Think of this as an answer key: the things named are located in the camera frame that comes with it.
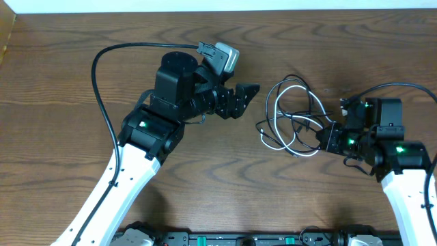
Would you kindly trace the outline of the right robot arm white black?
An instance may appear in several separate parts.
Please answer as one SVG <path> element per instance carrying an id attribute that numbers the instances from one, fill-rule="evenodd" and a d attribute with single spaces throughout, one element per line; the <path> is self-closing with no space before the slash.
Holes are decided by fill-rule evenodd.
<path id="1" fill-rule="evenodd" d="M 345 122 L 318 131 L 323 151 L 363 161 L 382 185 L 404 245 L 436 244 L 436 161 L 420 141 L 406 141 L 398 98 L 344 100 Z"/>

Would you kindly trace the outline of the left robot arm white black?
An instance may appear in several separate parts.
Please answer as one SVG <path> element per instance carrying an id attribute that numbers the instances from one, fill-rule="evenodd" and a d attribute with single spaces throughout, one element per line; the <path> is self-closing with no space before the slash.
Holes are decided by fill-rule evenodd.
<path id="1" fill-rule="evenodd" d="M 139 100 L 122 122 L 116 147 L 98 184 L 55 245 L 109 245 L 132 203 L 180 143 L 198 115 L 239 118 L 258 93 L 258 84 L 224 86 L 234 74 L 239 51 L 222 44 L 163 56 L 150 104 Z"/>

